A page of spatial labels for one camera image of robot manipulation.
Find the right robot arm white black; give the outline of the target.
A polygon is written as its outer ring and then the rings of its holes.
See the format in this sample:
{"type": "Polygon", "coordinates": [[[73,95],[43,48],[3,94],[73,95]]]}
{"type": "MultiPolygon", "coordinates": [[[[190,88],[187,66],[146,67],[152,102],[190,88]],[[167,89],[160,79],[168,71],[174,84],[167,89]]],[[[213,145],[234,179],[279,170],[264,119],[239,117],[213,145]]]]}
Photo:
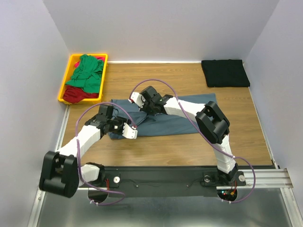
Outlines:
{"type": "Polygon", "coordinates": [[[147,114],[165,114],[186,118],[213,147],[217,160],[218,180],[222,184],[234,181],[238,165],[229,143],[230,122],[216,102],[192,103],[177,95],[161,96],[154,87],[148,86],[140,93],[133,92],[130,99],[140,111],[147,114]]]}

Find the blue-grey t-shirt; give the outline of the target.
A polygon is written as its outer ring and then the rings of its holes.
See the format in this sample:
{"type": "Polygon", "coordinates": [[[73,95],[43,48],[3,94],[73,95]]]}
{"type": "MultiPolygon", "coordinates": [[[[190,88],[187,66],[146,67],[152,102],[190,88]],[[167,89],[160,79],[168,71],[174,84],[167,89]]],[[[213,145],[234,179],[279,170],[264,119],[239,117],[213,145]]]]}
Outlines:
{"type": "MultiPolygon", "coordinates": [[[[217,103],[215,93],[179,96],[179,99],[200,104],[206,104],[209,101],[217,103]]],[[[140,112],[139,108],[135,104],[131,104],[126,99],[112,99],[110,102],[118,104],[129,113],[129,115],[135,121],[135,124],[138,126],[138,137],[197,133],[197,130],[186,118],[165,114],[158,114],[155,116],[148,115],[145,112],[140,112]]],[[[125,137],[114,133],[109,133],[109,137],[112,140],[125,139],[125,137]]]]}

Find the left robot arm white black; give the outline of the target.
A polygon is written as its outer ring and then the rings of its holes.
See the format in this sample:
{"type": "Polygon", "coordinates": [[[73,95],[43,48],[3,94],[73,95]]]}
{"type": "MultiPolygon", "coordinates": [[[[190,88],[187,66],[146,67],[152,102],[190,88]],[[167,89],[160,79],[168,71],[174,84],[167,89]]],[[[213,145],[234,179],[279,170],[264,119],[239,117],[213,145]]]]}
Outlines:
{"type": "Polygon", "coordinates": [[[67,198],[72,197],[80,186],[87,185],[110,193],[109,178],[101,164],[81,164],[81,158],[88,149],[108,133],[115,133],[127,139],[136,139],[136,125],[128,114],[114,116],[117,105],[106,103],[98,113],[87,120],[75,137],[56,151],[49,151],[43,159],[39,189],[67,198]]]}

